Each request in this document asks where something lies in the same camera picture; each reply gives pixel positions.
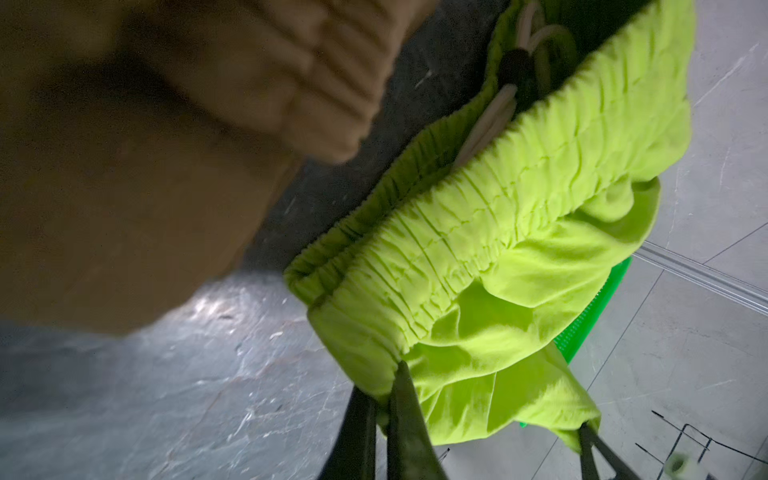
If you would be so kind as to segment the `khaki brown shorts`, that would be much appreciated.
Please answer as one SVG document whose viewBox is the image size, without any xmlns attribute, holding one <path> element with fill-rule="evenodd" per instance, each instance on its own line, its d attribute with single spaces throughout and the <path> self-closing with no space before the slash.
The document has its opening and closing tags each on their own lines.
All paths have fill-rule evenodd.
<svg viewBox="0 0 768 480">
<path fill-rule="evenodd" d="M 353 158 L 432 1 L 5 1 L 1 317 L 112 335 Z"/>
</svg>

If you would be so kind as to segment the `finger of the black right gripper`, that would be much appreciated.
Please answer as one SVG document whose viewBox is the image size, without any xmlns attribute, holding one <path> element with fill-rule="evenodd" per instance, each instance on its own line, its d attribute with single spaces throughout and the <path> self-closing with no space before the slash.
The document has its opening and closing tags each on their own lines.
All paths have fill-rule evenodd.
<svg viewBox="0 0 768 480">
<path fill-rule="evenodd" d="M 599 480 L 599 472 L 593 455 L 596 449 L 614 472 L 616 480 L 639 480 L 639 476 L 598 436 L 597 432 L 584 423 L 578 430 L 580 444 L 580 468 L 583 480 Z"/>
</svg>

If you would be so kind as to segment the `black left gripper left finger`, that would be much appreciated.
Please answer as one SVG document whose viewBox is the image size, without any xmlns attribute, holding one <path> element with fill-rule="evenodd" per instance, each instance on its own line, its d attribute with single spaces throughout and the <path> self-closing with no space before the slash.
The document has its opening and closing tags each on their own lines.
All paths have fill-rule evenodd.
<svg viewBox="0 0 768 480">
<path fill-rule="evenodd" d="M 354 387 L 335 444 L 319 480 L 373 480 L 377 403 Z"/>
</svg>

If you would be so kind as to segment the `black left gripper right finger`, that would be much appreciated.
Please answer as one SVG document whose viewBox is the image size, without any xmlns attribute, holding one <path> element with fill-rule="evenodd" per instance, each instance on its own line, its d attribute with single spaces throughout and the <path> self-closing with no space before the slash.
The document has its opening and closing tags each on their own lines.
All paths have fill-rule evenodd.
<svg viewBox="0 0 768 480">
<path fill-rule="evenodd" d="M 388 408 L 387 478 L 446 480 L 405 361 L 398 364 Z"/>
</svg>

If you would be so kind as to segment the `lime green shorts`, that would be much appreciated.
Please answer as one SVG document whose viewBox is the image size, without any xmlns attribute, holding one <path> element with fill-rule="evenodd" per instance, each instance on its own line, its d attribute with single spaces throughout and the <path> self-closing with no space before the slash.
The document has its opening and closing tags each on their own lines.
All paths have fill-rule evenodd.
<svg viewBox="0 0 768 480">
<path fill-rule="evenodd" d="M 406 362 L 432 442 L 514 422 L 571 449 L 600 411 L 555 340 L 653 229 L 661 174 L 692 135 L 691 1 L 547 1 L 574 38 L 563 82 L 462 167 L 499 89 L 522 3 L 498 17 L 485 78 L 416 135 L 363 203 L 284 273 L 344 373 L 386 401 Z"/>
</svg>

